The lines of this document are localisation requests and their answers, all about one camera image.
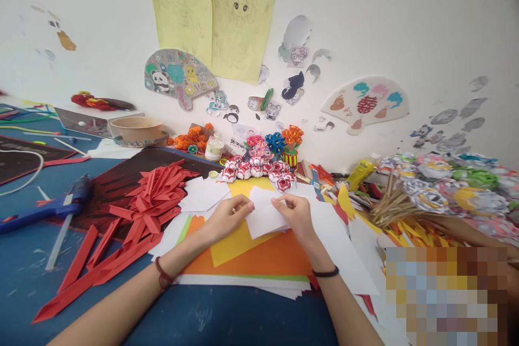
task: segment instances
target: white wire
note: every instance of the white wire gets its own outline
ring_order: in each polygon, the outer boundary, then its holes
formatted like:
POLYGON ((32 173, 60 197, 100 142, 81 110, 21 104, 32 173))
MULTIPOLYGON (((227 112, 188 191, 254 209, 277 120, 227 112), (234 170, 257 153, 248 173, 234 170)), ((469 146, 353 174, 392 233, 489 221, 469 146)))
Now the white wire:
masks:
POLYGON ((43 160, 43 157, 34 152, 34 151, 22 151, 22 150, 0 150, 1 152, 24 152, 24 153, 29 153, 29 154, 36 154, 39 158, 39 166, 38 166, 38 170, 36 170, 36 172, 32 175, 32 177, 25 183, 23 184, 21 187, 19 188, 16 188, 16 189, 13 189, 11 191, 8 191, 8 192, 3 192, 0 194, 0 196, 4 196, 4 195, 8 195, 8 194, 11 194, 11 193, 14 193, 14 192, 17 192, 19 191, 20 189, 23 189, 25 188, 27 185, 29 185, 32 181, 34 181, 34 179, 36 178, 36 176, 39 174, 39 172, 43 169, 43 164, 44 164, 44 160, 43 160))

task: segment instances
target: blue glue gun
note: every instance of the blue glue gun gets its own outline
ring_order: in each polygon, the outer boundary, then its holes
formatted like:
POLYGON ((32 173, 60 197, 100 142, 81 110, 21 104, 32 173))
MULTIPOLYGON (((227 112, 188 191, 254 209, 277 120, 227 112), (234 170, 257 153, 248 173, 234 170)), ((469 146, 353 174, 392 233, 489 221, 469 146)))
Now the blue glue gun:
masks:
POLYGON ((25 227, 49 216, 65 218, 68 214, 77 215, 81 212, 89 190, 90 180, 88 175, 84 175, 74 183, 68 194, 54 199, 41 207, 36 207, 30 211, 1 220, 0 234, 25 227))

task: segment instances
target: red chinese character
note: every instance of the red chinese character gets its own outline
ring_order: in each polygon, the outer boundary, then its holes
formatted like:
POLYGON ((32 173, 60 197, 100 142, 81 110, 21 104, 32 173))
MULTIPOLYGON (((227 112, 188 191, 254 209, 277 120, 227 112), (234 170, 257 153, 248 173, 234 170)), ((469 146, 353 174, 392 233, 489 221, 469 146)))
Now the red chinese character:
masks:
POLYGON ((359 114, 367 114, 377 106, 377 98, 366 96, 357 104, 357 111, 359 114))

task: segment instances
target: red bracelet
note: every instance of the red bracelet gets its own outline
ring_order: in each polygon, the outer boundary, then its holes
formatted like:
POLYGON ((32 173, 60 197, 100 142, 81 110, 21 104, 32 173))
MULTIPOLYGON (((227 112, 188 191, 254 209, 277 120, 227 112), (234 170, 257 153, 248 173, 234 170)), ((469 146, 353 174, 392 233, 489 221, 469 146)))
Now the red bracelet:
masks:
POLYGON ((166 291, 166 288, 168 287, 168 285, 170 284, 173 284, 173 281, 175 280, 174 277, 171 277, 169 274, 167 274, 164 269, 162 269, 162 267, 160 266, 160 264, 158 263, 158 260, 159 260, 160 257, 157 257, 155 259, 155 266, 157 267, 157 270, 158 272, 161 274, 158 278, 158 284, 160 285, 161 287, 161 290, 162 290, 162 293, 164 293, 164 291, 166 291), (167 281, 168 285, 166 285, 166 287, 163 287, 162 286, 162 278, 165 278, 165 280, 167 281))

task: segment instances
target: yellow bottle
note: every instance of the yellow bottle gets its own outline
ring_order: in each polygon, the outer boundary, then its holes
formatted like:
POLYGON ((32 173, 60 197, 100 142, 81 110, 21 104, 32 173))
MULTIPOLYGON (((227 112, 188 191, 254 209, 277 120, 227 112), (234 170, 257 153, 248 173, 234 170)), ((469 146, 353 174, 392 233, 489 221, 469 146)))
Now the yellow bottle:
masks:
POLYGON ((380 159, 380 155, 377 153, 371 153, 368 158, 363 158, 357 164, 353 172, 346 179, 346 185, 348 190, 354 191, 358 189, 358 186, 361 182, 363 182, 366 178, 368 178, 371 173, 373 173, 378 165, 378 160, 380 159))

